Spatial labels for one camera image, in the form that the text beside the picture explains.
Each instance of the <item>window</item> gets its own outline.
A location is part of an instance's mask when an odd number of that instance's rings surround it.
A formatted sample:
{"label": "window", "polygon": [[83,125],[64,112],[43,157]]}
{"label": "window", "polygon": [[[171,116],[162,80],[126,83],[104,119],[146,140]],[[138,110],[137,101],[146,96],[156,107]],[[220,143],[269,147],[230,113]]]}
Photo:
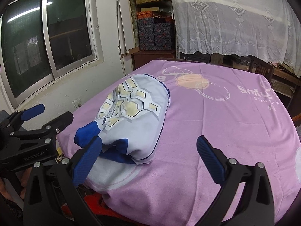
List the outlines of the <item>window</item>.
{"label": "window", "polygon": [[96,60],[89,0],[13,0],[0,18],[1,77],[13,107]]}

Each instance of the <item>white lace curtain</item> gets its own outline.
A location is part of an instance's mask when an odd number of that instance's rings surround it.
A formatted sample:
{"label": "white lace curtain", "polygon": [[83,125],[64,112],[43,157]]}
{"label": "white lace curtain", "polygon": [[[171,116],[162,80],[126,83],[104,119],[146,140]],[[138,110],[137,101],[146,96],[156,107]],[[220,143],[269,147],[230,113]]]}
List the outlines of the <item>white lace curtain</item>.
{"label": "white lace curtain", "polygon": [[286,0],[172,0],[179,51],[253,55],[301,76],[301,24]]}

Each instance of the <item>wooden furniture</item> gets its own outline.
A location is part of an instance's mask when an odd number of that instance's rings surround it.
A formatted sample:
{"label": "wooden furniture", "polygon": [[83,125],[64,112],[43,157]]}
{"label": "wooden furniture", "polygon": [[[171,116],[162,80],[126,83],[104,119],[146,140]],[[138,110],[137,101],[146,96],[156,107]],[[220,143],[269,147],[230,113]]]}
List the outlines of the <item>wooden furniture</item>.
{"label": "wooden furniture", "polygon": [[296,76],[276,68],[271,85],[275,92],[290,98],[288,104],[285,105],[288,109],[293,101],[297,87],[301,85],[301,81]]}
{"label": "wooden furniture", "polygon": [[192,63],[206,63],[206,64],[210,64],[207,62],[196,62],[193,60],[186,60],[186,59],[177,59],[177,58],[157,58],[158,60],[169,60],[169,61],[176,61],[176,62],[192,62]]}
{"label": "wooden furniture", "polygon": [[147,64],[148,62],[155,60],[157,58],[176,58],[176,51],[140,51],[133,53],[134,58],[134,69]]}
{"label": "wooden furniture", "polygon": [[224,55],[214,53],[211,55],[210,64],[223,65]]}
{"label": "wooden furniture", "polygon": [[194,54],[185,54],[180,52],[180,58],[184,60],[191,60],[194,62],[210,63],[211,55],[195,52]]}
{"label": "wooden furniture", "polygon": [[273,72],[274,72],[274,69],[275,69],[274,66],[264,62],[261,59],[258,59],[256,57],[254,57],[254,56],[251,56],[251,58],[252,58],[252,62],[249,66],[248,71],[252,72],[253,67],[254,67],[254,63],[256,63],[257,67],[256,67],[255,74],[263,75],[268,80],[268,82],[271,82]]}

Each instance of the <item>bed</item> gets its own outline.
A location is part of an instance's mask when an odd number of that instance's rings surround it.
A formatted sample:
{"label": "bed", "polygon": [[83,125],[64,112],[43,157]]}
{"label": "bed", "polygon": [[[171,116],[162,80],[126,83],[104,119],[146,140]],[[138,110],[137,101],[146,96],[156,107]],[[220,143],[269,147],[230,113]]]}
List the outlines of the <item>bed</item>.
{"label": "bed", "polygon": [[[196,151],[204,135],[213,147],[241,164],[264,163],[269,175],[275,222],[301,187],[301,144],[287,110],[262,75],[195,62],[153,60],[120,79],[76,110],[73,123],[57,138],[67,157],[78,149],[78,128],[94,120],[108,94],[135,74],[149,74],[170,91],[170,107],[150,164],[121,164],[98,157],[85,182],[106,204],[146,225],[195,225],[220,186]],[[234,213],[238,189],[225,216]]]}

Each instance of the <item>window glass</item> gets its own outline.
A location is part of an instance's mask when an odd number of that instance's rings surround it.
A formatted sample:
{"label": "window glass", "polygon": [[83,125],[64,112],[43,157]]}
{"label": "window glass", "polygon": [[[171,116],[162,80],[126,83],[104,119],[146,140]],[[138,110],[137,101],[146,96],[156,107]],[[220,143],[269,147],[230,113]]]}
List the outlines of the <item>window glass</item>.
{"label": "window glass", "polygon": [[57,70],[92,55],[85,0],[47,0],[47,21]]}
{"label": "window glass", "polygon": [[19,0],[2,17],[1,47],[6,75],[16,98],[51,74],[42,29],[42,0]]}

